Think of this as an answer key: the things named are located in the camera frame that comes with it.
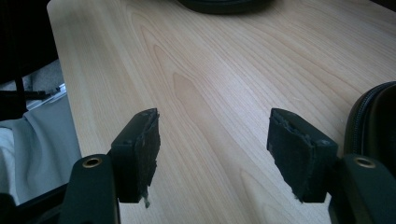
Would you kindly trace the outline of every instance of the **round black object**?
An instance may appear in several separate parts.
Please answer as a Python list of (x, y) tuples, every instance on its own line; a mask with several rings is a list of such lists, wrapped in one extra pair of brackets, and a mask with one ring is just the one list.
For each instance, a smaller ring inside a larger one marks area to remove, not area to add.
[(233, 14), (262, 7), (266, 0), (178, 0), (185, 7), (207, 14)]
[(346, 124), (344, 154), (381, 161), (396, 177), (396, 81), (376, 86), (353, 105)]

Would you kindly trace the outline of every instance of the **wood grain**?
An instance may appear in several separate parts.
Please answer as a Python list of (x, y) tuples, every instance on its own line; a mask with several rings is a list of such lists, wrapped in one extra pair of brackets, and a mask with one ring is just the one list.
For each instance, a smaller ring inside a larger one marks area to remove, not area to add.
[(396, 78), (396, 15), (369, 1), (275, 0), (204, 15), (176, 0), (51, 0), (48, 12), (83, 155), (106, 153), (157, 107), (151, 207), (123, 223), (329, 223), (300, 204), (266, 150), (272, 107), (339, 143), (347, 115)]

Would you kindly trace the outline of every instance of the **table surface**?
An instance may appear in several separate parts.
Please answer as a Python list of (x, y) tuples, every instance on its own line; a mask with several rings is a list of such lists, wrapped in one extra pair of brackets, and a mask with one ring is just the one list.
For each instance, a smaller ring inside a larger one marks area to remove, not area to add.
[(84, 156), (139, 111), (161, 114), (151, 206), (123, 204), (123, 223), (329, 223), (329, 199), (300, 204), (266, 150), (271, 108), (342, 155), (355, 101), (396, 78), (396, 13), (369, 1), (219, 16), (176, 0), (51, 0), (48, 12)]

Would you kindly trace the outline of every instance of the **black chair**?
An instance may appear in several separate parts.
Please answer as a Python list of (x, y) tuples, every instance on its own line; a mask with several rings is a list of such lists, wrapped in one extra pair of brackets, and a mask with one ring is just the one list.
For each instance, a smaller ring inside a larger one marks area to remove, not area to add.
[(27, 111), (22, 77), (58, 59), (47, 13), (49, 0), (0, 0), (0, 84), (15, 80), (16, 91), (0, 91), (0, 120), (18, 119)]

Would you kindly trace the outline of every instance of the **floor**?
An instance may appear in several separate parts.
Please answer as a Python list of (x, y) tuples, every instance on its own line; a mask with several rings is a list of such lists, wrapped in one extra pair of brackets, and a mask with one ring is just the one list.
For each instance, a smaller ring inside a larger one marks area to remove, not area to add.
[[(59, 60), (50, 63), (41, 69), (23, 78), (26, 91), (53, 91), (64, 83)], [(0, 85), (0, 91), (15, 91), (15, 82), (11, 81)]]

